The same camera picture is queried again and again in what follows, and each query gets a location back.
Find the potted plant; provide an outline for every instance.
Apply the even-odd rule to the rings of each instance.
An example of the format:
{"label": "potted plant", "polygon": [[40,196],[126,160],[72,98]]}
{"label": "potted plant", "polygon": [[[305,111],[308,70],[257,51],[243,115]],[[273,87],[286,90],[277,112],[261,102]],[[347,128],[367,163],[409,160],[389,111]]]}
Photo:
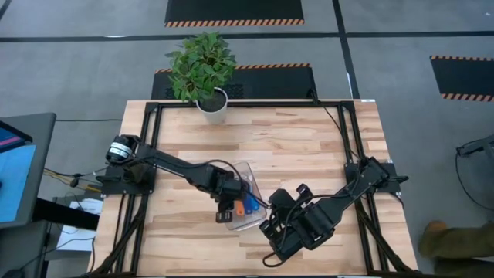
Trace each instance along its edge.
{"label": "potted plant", "polygon": [[221,124],[226,118],[228,96],[222,86],[236,65],[227,46],[218,33],[203,33],[184,39],[182,51],[167,54],[175,97],[195,102],[211,124]]}

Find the blue object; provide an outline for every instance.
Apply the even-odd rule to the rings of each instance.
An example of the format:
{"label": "blue object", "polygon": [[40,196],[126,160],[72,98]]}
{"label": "blue object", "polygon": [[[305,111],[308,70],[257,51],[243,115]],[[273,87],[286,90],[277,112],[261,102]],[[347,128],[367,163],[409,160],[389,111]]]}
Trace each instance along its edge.
{"label": "blue object", "polygon": [[250,198],[250,207],[252,208],[252,210],[254,212],[257,212],[259,210],[259,203],[257,202],[257,200],[251,196]]}
{"label": "blue object", "polygon": [[31,161],[36,150],[35,145],[17,147],[0,154],[0,222],[15,220]]}
{"label": "blue object", "polygon": [[251,207],[250,199],[251,199],[250,195],[246,194],[245,198],[243,199],[243,202],[242,202],[244,204],[244,210],[245,210],[246,215],[252,214],[252,207]]}

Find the wooden table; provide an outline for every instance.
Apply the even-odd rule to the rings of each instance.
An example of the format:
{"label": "wooden table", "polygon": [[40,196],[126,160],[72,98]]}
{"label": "wooden table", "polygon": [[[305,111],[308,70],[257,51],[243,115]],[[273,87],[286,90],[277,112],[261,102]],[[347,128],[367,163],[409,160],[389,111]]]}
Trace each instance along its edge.
{"label": "wooden table", "polygon": [[[145,104],[146,101],[127,102],[122,134],[140,133]],[[355,100],[355,107],[366,155],[382,161],[389,159],[376,103]],[[328,111],[338,121],[336,109]],[[351,128],[348,114],[346,119]],[[158,141],[159,150],[190,162],[212,158],[233,163],[247,161],[264,199],[277,188],[285,188],[295,198],[296,187],[301,183],[307,184],[314,194],[334,193],[346,184],[341,135],[319,107],[230,107],[225,124],[219,126],[207,124],[198,109],[165,108]],[[406,264],[416,268],[401,204],[389,194],[376,194],[375,199],[384,238]],[[96,266],[112,249],[119,204],[119,195],[104,201],[95,240]],[[216,209],[205,193],[177,176],[158,171],[156,188],[147,207],[138,275],[366,273],[353,206],[344,212],[331,239],[313,251],[300,250],[275,269],[266,268],[261,262],[272,250],[259,228],[230,232],[215,222]],[[378,269],[373,240],[370,245],[374,267]],[[125,270],[129,269],[133,246],[131,240]]]}

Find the robotic arm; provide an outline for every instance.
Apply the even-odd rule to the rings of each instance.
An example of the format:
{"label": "robotic arm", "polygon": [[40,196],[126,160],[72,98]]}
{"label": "robotic arm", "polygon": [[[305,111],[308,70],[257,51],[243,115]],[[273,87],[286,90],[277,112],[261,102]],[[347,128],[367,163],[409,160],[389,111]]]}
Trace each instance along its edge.
{"label": "robotic arm", "polygon": [[139,184],[144,179],[144,169],[160,168],[184,178],[199,191],[208,193],[218,203],[216,222],[232,221],[233,204],[242,200],[248,191],[248,185],[232,171],[216,167],[213,164],[192,164],[165,154],[140,141],[134,135],[116,136],[107,152],[106,160],[110,166],[123,169],[124,182]]}
{"label": "robotic arm", "polygon": [[[381,164],[375,158],[368,158],[360,162],[357,177],[331,197],[313,195],[304,184],[297,188],[299,197],[296,201],[285,189],[276,190],[269,197],[274,217],[270,216],[260,225],[273,255],[283,263],[303,247],[313,250],[320,246],[333,236],[346,208],[369,188],[379,188],[389,179],[390,175]],[[311,202],[313,198],[321,197],[327,198]]]}

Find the shoe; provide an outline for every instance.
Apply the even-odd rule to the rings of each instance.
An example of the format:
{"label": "shoe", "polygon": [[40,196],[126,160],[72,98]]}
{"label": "shoe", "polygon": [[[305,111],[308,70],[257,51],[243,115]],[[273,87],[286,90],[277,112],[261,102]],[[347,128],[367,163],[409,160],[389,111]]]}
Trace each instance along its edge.
{"label": "shoe", "polygon": [[435,257],[433,253],[434,236],[446,229],[448,229],[448,226],[444,222],[433,221],[428,223],[418,243],[418,251],[424,258],[433,259]]}

